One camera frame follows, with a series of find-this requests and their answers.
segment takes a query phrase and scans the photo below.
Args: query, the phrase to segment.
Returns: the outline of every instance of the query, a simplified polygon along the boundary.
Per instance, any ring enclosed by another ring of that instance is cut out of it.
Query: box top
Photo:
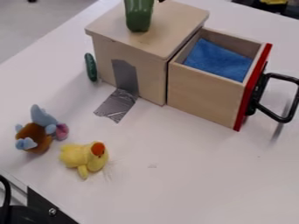
[[[133,33],[126,26],[125,8],[119,3],[87,26],[88,35],[99,35],[167,60],[209,16],[209,12],[186,4],[155,3],[147,32]]]

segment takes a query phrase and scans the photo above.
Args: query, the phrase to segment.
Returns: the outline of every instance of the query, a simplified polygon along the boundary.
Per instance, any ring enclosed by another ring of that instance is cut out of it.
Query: red panel
[[[251,93],[254,91],[255,85],[256,85],[256,81],[259,79],[260,75],[261,75],[261,71],[264,68],[268,55],[270,54],[272,45],[267,43],[264,51],[262,52],[260,59],[258,60],[258,62],[256,63],[256,66],[253,70],[253,73],[249,79],[249,81],[247,82],[247,85],[245,87],[244,90],[244,94],[243,94],[243,98],[242,98],[242,102],[240,104],[240,108],[239,108],[239,112],[237,115],[237,119],[236,122],[233,126],[233,129],[236,131],[240,130],[240,127],[243,123],[244,117],[245,117],[245,113],[247,111],[247,106],[250,100],[250,96]]]

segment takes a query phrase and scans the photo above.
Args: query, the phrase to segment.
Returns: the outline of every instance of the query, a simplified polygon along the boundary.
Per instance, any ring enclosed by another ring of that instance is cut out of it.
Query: gray tape
[[[118,123],[134,106],[138,99],[138,81],[136,68],[124,60],[113,59],[117,89],[94,111]]]
[[[105,116],[118,123],[134,106],[137,96],[126,90],[116,89],[95,111],[98,116]]]
[[[136,68],[121,59],[113,59],[112,68],[115,72],[116,87],[124,89],[133,95],[138,95]]]

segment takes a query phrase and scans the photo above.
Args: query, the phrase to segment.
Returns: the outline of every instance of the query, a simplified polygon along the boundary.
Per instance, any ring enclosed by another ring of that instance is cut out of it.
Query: green object
[[[150,28],[155,0],[124,0],[127,27],[132,32],[146,32]]]
[[[87,64],[87,75],[90,81],[98,80],[98,72],[96,70],[96,64],[94,61],[94,56],[89,52],[84,56],[85,63]]]

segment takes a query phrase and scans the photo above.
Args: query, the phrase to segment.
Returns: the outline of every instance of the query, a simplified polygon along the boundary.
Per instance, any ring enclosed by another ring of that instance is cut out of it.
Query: orange beak
[[[103,144],[103,143],[94,143],[91,150],[92,150],[92,152],[95,156],[100,158],[105,152],[105,144]]]

